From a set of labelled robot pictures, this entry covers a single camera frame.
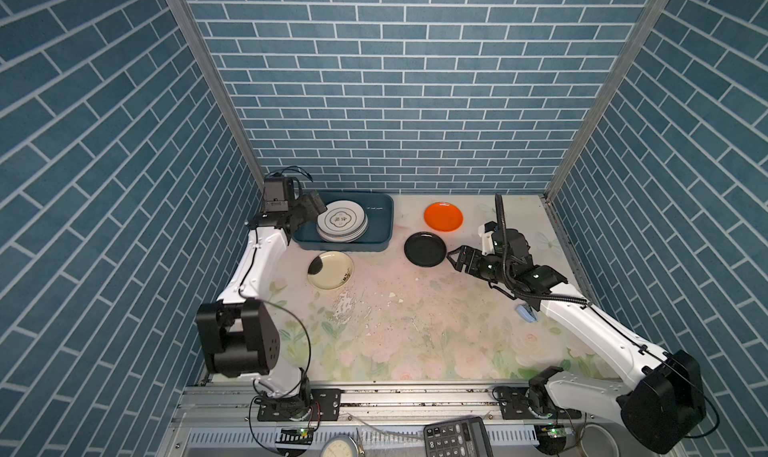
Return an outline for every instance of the orange plate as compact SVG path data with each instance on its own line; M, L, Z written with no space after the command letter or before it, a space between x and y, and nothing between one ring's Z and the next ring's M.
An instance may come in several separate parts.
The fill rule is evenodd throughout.
M448 202L436 202L424 211L424 222L436 231L450 232L462 226L464 216L458 207Z

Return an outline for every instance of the metal frame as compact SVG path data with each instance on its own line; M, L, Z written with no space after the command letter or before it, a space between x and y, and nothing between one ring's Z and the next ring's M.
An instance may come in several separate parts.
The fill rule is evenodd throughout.
M254 148L250 144L248 135L243 127L243 122L237 115L232 98L224 86L224 81L221 80L221 75L216 69L214 58L208 51L203 34L200 32L200 28L197 26L192 15L189 3L187 0L166 0L166 2L168 2L170 12L174 15L181 33L187 40L192 56L203 73L205 81L208 83L210 92L221 110L221 115L224 116L230 132L232 132L232 138L240 149L240 153L243 155L251 175L254 176L256 185L259 186L259 189L264 190L264 173L261 171L261 166L256 159Z
M489 434L497 430L503 433L510 426L521 429L523 426L527 428L529 425L554 423L552 419L502 418L490 392L496 385L528 387L527 381L519 379L441 383L313 382L312 385L318 389L332 387L342 390L341 418L338 422L322 423L324 430L330 434L348 430L351 425L361 425L357 419L376 427L392 429L392 426L397 426L394 430L409 432L414 427L419 429L440 420L476 415L483 417ZM200 430L219 428L227 433L247 429L249 423L246 415L253 395L253 388L241 382L186 387L160 444L158 457L181 457L189 437ZM250 423L258 435L265 435L264 432L268 433L275 428L274 423L256 421L255 415L255 412L252 413ZM606 419L589 414L587 421L610 424ZM668 455L683 457L685 452L682 445L677 445Z
M600 87L598 95L594 98L592 107L587 111L587 115L584 116L584 120L581 122L574 136L571 146L565 152L563 161L555 171L552 180L547 184L547 188L544 190L544 196L548 201L551 201L563 186L565 178L571 171L571 168L576 164L578 156L581 155L581 151L589 142L592 137L592 132L598 126L600 119L603 117L608 104L614 98L616 91L618 90L624 77L629 72L632 62L640 53L640 50L645 44L645 40L650 35L650 31L656 25L661 16L662 11L666 7L669 0L648 0L645 3L643 12L640 14L637 23L632 26L632 30L627 36L627 40L624 42L624 47L621 48L616 62L608 73L608 77Z

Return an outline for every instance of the blue brick wall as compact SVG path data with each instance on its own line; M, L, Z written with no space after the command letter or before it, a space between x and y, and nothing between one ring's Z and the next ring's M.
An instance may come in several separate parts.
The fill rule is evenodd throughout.
M766 451L767 1L671 0L555 199L600 303L701 364L692 455Z
M260 162L541 193L646 0L188 0Z
M0 455L144 455L254 181L164 0L0 0Z

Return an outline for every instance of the mounting plate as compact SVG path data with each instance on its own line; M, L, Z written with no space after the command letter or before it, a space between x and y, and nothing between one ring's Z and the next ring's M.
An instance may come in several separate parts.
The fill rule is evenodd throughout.
M520 419L538 419L539 417L531 412L528 407L528 397L525 395L528 392L528 387L507 387L500 385L494 388L495 399L499 403L499 408L502 410L502 418L504 420L520 420ZM560 409L559 419L568 419L571 416L572 420L580 419L581 412L574 409L563 410Z
M341 406L341 389L312 389L312 405L320 404L320 420L339 420L339 408ZM260 422L292 422L285 415L291 415L293 410L302 410L305 407L301 403L278 403L277 405L262 405L256 416Z

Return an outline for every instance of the black plate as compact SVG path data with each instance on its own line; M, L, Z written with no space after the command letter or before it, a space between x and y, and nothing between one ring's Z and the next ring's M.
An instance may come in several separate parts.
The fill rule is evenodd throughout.
M419 267L435 267L446 258L446 243L432 232L416 232L403 247L406 257Z

